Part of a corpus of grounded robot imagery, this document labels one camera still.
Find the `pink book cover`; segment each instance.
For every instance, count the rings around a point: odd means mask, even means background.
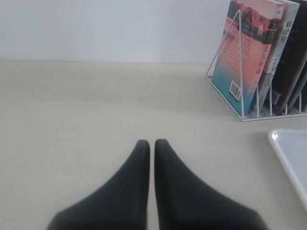
[[[231,0],[223,37],[236,12],[242,11],[243,90],[240,87],[239,17],[217,57],[212,82],[241,115],[247,113],[266,63],[285,5],[274,0]]]

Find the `white wire book rack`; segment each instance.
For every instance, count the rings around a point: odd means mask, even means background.
[[[218,53],[222,47],[223,42],[226,39],[226,36],[228,35],[231,27],[233,26],[236,18],[239,17],[239,53],[240,53],[240,90],[241,90],[241,110],[242,110],[242,115],[240,115],[235,108],[229,103],[229,101],[224,97],[224,95],[221,93],[221,91],[213,84],[212,82],[212,76],[209,76],[209,72],[218,56]],[[270,107],[266,108],[265,106],[263,109],[260,111],[259,110],[259,87],[256,89],[256,107],[257,107],[257,112],[252,113],[251,111],[248,112],[248,114],[244,114],[244,98],[243,98],[243,81],[244,81],[244,76],[243,76],[243,60],[242,60],[242,11],[238,10],[234,16],[234,19],[232,20],[225,36],[222,39],[222,42],[220,44],[220,47],[218,48],[209,68],[206,73],[206,79],[210,82],[210,84],[218,91],[218,93],[224,98],[224,100],[227,102],[227,104],[232,108],[232,110],[235,112],[235,114],[244,122],[244,121],[258,121],[258,120],[270,120],[270,119],[277,119],[277,118],[285,118],[285,117],[297,117],[297,116],[307,116],[306,111],[302,111],[302,94],[299,95],[298,101],[299,101],[299,109],[296,110],[293,108],[291,112],[288,113],[288,105],[286,106],[284,110],[284,114],[277,116],[273,113],[272,111],[272,85],[270,85],[270,90],[269,90],[269,101],[270,101]]]

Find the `barcode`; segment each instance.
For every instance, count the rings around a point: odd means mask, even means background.
[[[277,105],[277,102],[278,102],[280,96],[281,96],[281,94],[272,90],[272,103],[273,103],[273,105]],[[270,92],[267,95],[267,99],[270,100]]]
[[[237,101],[240,100],[241,89],[234,81],[231,81],[229,92],[235,97]]]

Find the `beige desk surface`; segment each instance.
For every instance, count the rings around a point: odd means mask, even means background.
[[[267,133],[307,128],[307,117],[239,122],[205,69],[1,61],[0,229],[45,229],[111,177],[138,139],[167,138],[201,179],[260,212],[271,230],[305,230],[307,212]]]

